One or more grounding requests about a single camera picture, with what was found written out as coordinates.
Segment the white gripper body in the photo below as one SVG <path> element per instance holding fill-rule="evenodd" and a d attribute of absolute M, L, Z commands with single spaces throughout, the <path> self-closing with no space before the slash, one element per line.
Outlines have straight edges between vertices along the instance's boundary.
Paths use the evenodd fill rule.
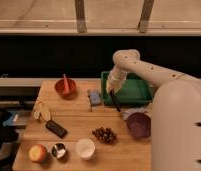
<path fill-rule="evenodd" d="M 109 72 L 107 82 L 106 82 L 106 92 L 110 93 L 113 91 L 114 93 L 118 92 L 123 84 L 126 81 L 127 72 L 121 70 L 117 66 L 114 66 L 113 69 Z"/>

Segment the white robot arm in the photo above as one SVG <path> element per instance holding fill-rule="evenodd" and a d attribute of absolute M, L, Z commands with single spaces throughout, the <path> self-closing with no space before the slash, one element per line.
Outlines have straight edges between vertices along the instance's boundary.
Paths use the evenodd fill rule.
<path fill-rule="evenodd" d="M 109 91 L 134 73 L 157 88 L 151 114 L 151 171 L 201 171 L 201 79 L 144 62 L 134 49 L 113 54 Z"/>

